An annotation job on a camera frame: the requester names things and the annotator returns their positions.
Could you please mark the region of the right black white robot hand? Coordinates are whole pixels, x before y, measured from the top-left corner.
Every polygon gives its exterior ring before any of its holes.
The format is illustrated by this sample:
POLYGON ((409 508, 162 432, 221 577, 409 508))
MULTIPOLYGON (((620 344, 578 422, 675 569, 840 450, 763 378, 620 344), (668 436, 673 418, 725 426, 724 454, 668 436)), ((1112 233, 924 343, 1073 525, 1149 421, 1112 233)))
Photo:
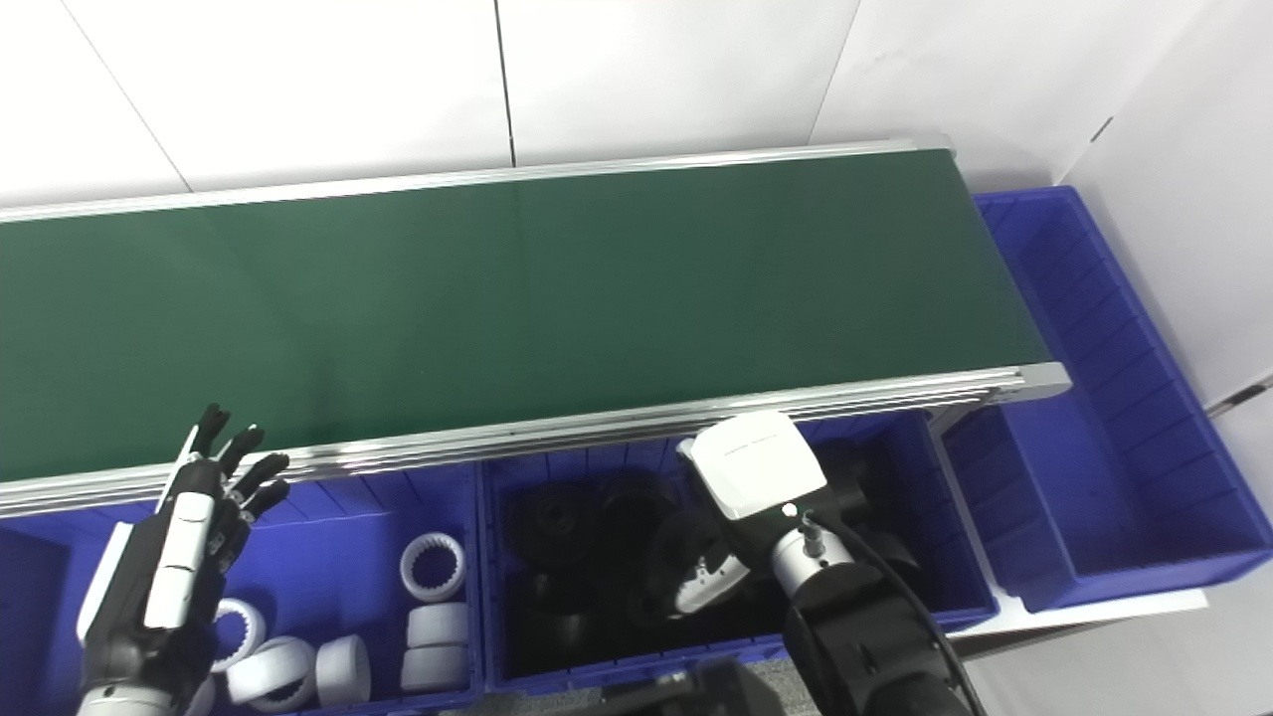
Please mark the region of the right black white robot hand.
POLYGON ((782 412, 741 414, 682 440, 676 454, 723 544, 690 569, 673 598, 676 610, 694 615, 751 575, 777 577, 792 594, 793 569, 777 555, 799 540, 805 511, 835 499, 796 422, 782 412))

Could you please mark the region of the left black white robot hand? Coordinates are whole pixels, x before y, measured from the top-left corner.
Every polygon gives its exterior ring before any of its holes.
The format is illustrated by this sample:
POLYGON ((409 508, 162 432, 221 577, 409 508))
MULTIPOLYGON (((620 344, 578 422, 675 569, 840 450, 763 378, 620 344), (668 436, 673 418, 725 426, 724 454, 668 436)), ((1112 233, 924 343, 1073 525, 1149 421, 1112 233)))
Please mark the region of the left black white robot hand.
POLYGON ((215 448, 229 413, 193 426, 155 511, 101 562, 101 598, 83 638, 83 713, 179 715, 211 674, 216 608, 256 522, 286 499, 286 454, 241 462, 264 442, 246 427, 215 448))

